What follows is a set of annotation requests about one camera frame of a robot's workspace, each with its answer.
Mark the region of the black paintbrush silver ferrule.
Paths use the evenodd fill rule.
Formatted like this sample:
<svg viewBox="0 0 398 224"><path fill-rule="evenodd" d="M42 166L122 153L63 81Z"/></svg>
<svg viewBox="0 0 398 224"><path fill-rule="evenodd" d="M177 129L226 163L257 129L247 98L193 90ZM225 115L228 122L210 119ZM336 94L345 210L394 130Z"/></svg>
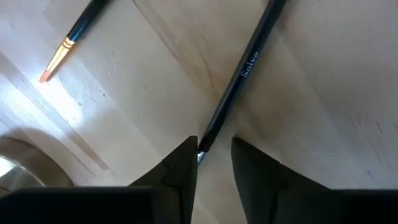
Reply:
<svg viewBox="0 0 398 224"><path fill-rule="evenodd" d="M198 144L197 164L212 147L218 133L232 110L245 82L254 70L264 45L278 20L287 0L269 0L254 29L245 51L226 87Z"/></svg>

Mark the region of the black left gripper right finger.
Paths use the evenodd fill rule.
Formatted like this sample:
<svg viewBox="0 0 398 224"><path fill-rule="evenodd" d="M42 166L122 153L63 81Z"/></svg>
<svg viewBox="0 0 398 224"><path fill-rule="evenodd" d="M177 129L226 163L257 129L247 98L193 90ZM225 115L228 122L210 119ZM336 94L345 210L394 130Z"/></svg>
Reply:
<svg viewBox="0 0 398 224"><path fill-rule="evenodd" d="M398 224L398 190L329 189L239 137L231 159L248 224Z"/></svg>

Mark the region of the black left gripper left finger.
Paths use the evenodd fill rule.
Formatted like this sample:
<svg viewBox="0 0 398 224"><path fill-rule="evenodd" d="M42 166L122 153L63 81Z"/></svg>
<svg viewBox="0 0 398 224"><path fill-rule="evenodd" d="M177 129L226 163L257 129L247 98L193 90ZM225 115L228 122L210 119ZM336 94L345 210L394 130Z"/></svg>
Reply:
<svg viewBox="0 0 398 224"><path fill-rule="evenodd" d="M122 187L36 187L0 197L0 224L191 224L198 138Z"/></svg>

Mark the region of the black paintbrush gold ferrule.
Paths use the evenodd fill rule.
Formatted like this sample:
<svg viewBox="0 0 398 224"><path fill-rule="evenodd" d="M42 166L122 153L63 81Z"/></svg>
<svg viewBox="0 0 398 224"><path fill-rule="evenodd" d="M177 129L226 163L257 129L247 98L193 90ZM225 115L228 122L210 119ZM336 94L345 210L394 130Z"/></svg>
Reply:
<svg viewBox="0 0 398 224"><path fill-rule="evenodd" d="M91 0L85 7L82 14L74 23L62 43L54 53L46 69L41 75L39 82L44 83L51 79L53 72L68 55L73 46L81 39L83 34L89 29L93 21L100 15L102 10L111 2L111 0Z"/></svg>

